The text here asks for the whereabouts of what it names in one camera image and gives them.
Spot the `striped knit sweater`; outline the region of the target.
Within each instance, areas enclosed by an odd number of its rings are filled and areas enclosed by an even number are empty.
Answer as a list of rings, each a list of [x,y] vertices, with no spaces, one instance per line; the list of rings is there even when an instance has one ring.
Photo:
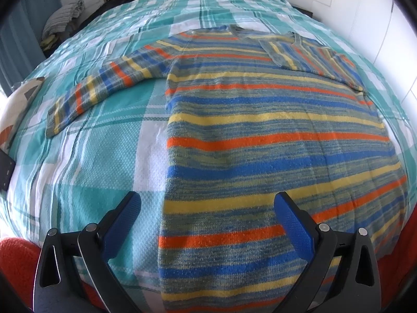
[[[354,63],[297,33],[186,31],[104,65],[56,101],[55,136],[144,79],[166,80],[169,165],[158,239],[168,312],[271,309],[303,262],[273,212],[284,191],[317,222],[394,249],[407,176]]]

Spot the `pile of folded clothes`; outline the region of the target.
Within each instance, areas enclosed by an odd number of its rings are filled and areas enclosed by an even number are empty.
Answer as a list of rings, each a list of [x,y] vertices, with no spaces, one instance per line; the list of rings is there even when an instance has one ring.
[[[57,9],[48,19],[42,30],[40,47],[44,51],[56,42],[59,35],[64,33],[70,24],[77,19],[84,11],[84,0],[78,0],[63,5]]]

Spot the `red fleece garment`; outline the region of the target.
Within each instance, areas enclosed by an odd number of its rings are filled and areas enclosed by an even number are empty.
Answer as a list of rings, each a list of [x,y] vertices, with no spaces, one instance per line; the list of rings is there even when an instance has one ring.
[[[75,233],[57,234],[40,249],[20,238],[1,240],[2,312],[104,312],[92,301],[74,258],[81,252]]]

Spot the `teal plaid bedspread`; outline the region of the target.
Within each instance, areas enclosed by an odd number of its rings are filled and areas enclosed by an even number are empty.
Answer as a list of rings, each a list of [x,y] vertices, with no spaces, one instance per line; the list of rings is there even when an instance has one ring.
[[[138,192],[141,214],[110,264],[126,292],[147,312],[167,311],[158,271],[169,165],[166,80],[144,79],[113,93],[51,137],[48,111],[116,59],[157,40],[221,26],[297,33],[349,58],[406,172],[409,202],[401,231],[416,208],[416,135],[381,73],[329,27],[288,0],[134,0],[115,7],[29,75],[45,81],[11,144],[16,168],[1,197],[1,219],[16,236],[40,246],[51,227],[79,230],[103,217],[128,191]]]

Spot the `small black device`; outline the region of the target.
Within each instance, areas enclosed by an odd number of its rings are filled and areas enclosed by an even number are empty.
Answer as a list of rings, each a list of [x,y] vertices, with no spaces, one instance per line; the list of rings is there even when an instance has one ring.
[[[16,162],[4,151],[0,150],[0,187],[1,191],[8,191]]]

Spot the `patterned pillow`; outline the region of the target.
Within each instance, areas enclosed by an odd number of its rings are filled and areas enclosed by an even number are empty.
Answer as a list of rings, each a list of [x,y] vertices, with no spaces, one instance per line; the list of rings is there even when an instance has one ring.
[[[17,129],[44,81],[45,77],[37,77],[17,83],[8,97],[1,113],[1,150],[5,153],[9,152]]]

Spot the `blue curtain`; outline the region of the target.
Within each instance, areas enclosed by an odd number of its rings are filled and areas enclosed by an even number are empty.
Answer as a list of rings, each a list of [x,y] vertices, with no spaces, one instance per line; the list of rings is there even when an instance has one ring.
[[[61,6],[60,0],[17,0],[1,20],[1,89],[7,96],[45,60],[43,28]]]

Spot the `white wardrobe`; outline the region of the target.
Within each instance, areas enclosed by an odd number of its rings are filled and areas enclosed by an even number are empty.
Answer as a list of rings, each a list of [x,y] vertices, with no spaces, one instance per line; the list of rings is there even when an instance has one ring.
[[[416,122],[416,34],[394,0],[312,0],[312,9],[373,63]]]

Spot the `black garment on bed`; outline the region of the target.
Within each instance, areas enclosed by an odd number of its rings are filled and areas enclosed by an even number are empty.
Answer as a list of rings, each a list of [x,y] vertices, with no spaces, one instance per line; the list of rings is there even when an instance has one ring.
[[[109,11],[110,9],[113,9],[115,7],[118,7],[122,4],[127,4],[130,2],[133,2],[134,0],[108,0],[107,2],[104,2],[104,4],[99,7],[95,12],[93,12],[90,16],[85,19],[80,26],[78,27],[78,30],[84,29],[86,26],[88,26],[92,21],[94,21],[96,18],[104,14],[104,12]]]

